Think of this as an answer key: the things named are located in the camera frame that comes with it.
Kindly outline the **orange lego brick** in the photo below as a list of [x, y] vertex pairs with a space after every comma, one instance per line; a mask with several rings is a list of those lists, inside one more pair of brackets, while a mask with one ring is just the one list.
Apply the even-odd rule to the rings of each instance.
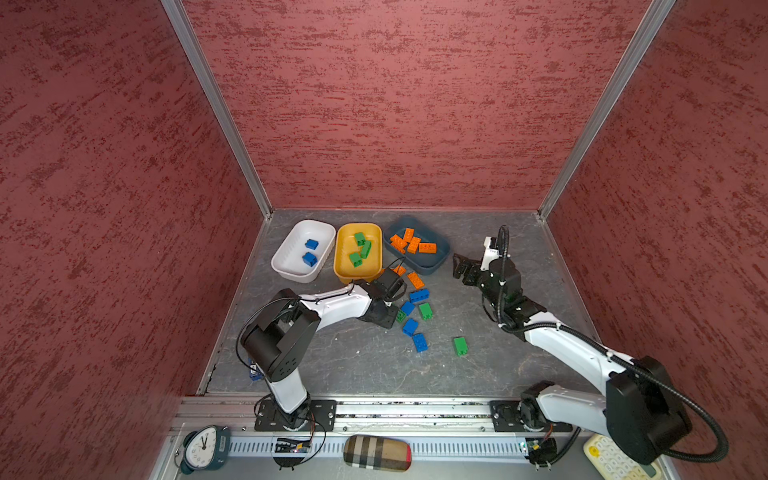
[[405, 253], [408, 246], [408, 243], [399, 235], [393, 235], [390, 238], [390, 244], [392, 247], [394, 247], [397, 251], [401, 253]]

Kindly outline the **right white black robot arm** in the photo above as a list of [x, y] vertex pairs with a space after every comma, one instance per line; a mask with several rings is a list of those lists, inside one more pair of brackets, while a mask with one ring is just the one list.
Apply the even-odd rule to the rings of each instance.
[[480, 291], [483, 310], [500, 331], [554, 356], [593, 389], [540, 381], [521, 394], [506, 421], [531, 432], [556, 424], [588, 430], [611, 439], [642, 465], [660, 456], [701, 464], [726, 458], [729, 441], [723, 428], [674, 387], [659, 361], [615, 351], [528, 298], [508, 246], [507, 231], [500, 229], [486, 238], [482, 259], [454, 255], [454, 278]]

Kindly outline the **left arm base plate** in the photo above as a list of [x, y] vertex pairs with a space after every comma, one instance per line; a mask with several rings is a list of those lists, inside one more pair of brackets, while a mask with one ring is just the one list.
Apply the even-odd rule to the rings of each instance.
[[293, 413], [284, 412], [271, 398], [254, 406], [254, 430], [257, 432], [331, 432], [334, 429], [338, 402], [306, 400]]

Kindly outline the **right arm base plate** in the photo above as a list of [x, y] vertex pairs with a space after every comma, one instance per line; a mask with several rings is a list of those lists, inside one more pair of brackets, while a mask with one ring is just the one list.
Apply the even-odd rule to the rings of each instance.
[[571, 433], [574, 427], [552, 423], [533, 407], [531, 401], [494, 400], [489, 403], [490, 417], [497, 433]]

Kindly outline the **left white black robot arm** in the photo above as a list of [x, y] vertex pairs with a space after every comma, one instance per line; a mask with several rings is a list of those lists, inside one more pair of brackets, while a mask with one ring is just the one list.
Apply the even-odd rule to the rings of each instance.
[[297, 430], [311, 418], [310, 395], [298, 368], [315, 334], [346, 320], [389, 329], [397, 316], [394, 302], [406, 291], [402, 276], [391, 269], [372, 281], [354, 280], [319, 294], [283, 289], [241, 328], [236, 355], [244, 366], [261, 372], [279, 417], [287, 428]]

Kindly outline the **green long lego brick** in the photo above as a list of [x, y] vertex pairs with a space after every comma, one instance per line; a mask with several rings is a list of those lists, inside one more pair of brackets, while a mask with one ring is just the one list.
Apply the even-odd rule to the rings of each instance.
[[361, 248], [360, 256], [362, 259], [367, 259], [372, 249], [372, 242], [366, 240]]

